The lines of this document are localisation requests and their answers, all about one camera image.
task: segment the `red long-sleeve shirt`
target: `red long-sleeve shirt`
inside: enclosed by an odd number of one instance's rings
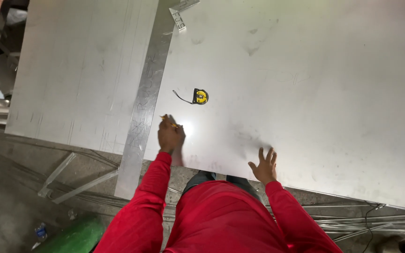
[[[110,223],[94,253],[158,253],[171,156],[157,155],[135,195]],[[265,206],[227,181],[208,181],[179,200],[164,253],[341,252],[279,182],[265,192]]]

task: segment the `green object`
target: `green object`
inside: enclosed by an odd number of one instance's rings
[[[48,238],[32,252],[89,253],[104,233],[104,226],[96,216],[77,219],[61,233]]]

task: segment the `jeans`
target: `jeans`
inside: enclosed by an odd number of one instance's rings
[[[187,186],[185,187],[184,191],[182,192],[182,195],[184,195],[188,190],[190,190],[192,187],[195,187],[199,185],[200,183],[204,183],[206,181],[212,181],[215,180],[216,174],[213,172],[208,172],[208,171],[199,171],[196,175],[194,175],[192,178],[187,183]],[[237,187],[242,188],[251,196],[254,198],[257,198],[262,204],[262,198],[257,194],[256,189],[254,189],[248,180],[246,178],[241,178],[233,175],[227,175],[226,176],[226,181],[234,184]]]

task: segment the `hand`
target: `hand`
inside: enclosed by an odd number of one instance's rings
[[[252,173],[261,181],[262,184],[267,185],[276,180],[276,159],[278,154],[274,152],[273,148],[270,148],[266,158],[263,157],[263,148],[259,149],[259,166],[256,166],[253,162],[249,162],[248,165],[252,169]]]
[[[169,154],[173,153],[173,150],[181,142],[182,134],[178,131],[178,127],[172,125],[170,118],[167,114],[163,116],[162,122],[159,125],[159,131],[157,132],[159,136],[159,152],[167,152]]]

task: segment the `tape measure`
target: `tape measure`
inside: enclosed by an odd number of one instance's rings
[[[182,97],[177,95],[176,91],[173,90],[173,92],[176,94],[178,98],[180,98],[183,101],[186,101],[189,104],[205,104],[207,101],[209,101],[209,94],[203,90],[203,89],[194,89],[193,91],[193,102],[189,102],[187,100],[184,100]]]

